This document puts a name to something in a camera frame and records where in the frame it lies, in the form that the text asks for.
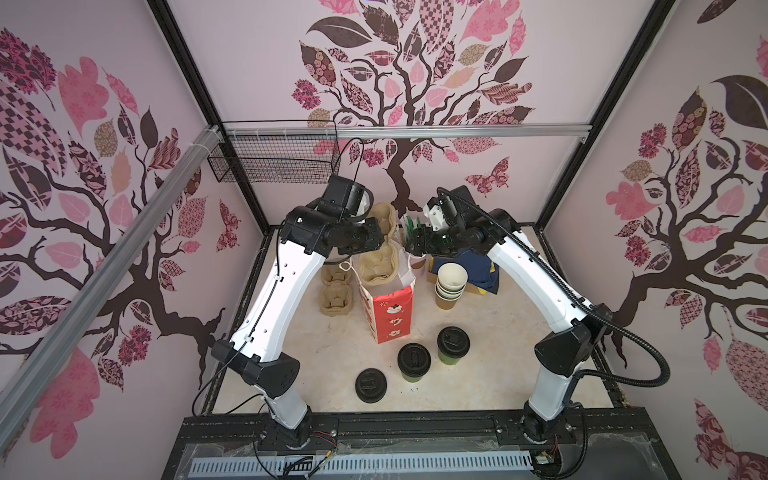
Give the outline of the red white paper gift bag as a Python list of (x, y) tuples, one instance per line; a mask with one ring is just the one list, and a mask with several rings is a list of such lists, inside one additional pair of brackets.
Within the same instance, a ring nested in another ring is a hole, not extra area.
[(409, 260), (409, 255), (400, 251), (397, 272), (389, 282), (381, 285), (365, 282), (363, 264), (357, 258), (353, 260), (363, 312), (377, 344), (411, 334), (416, 278)]

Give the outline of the green paper coffee cup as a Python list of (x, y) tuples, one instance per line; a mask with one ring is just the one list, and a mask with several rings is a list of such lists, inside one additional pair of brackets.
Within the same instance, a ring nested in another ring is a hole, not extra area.
[(438, 358), (443, 364), (449, 365), (449, 366), (456, 365), (462, 360), (461, 357), (452, 357), (452, 356), (444, 355), (442, 352), (438, 354)]
[(418, 375), (417, 376), (417, 375), (408, 375), (406, 373), (401, 373), (401, 375), (402, 375), (402, 377), (404, 378), (405, 381), (410, 382), (410, 383), (419, 382), (424, 377), (424, 375)]

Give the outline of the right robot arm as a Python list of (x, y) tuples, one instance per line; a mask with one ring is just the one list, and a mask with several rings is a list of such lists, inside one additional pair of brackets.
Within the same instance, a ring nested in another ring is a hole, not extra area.
[(423, 208), (423, 220), (399, 219), (406, 251), (435, 258), (457, 258), (466, 252), (487, 257), (528, 296), (550, 332), (534, 346), (539, 370), (524, 410), (531, 426), (544, 428), (566, 409), (585, 371), (597, 341), (605, 333), (603, 322), (592, 317), (605, 313), (578, 294), (542, 259), (519, 223), (505, 210), (483, 210), (469, 190), (440, 189)]

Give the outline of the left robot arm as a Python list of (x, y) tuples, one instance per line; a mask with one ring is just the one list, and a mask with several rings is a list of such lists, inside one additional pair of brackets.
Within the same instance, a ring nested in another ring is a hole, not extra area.
[(336, 252), (352, 256), (379, 249), (384, 234), (369, 216), (373, 193), (338, 175), (322, 196), (291, 210), (282, 222), (275, 261), (255, 305), (212, 356), (263, 395), (273, 420), (297, 430), (309, 412), (294, 382), (300, 362), (283, 352), (290, 322), (311, 280)]

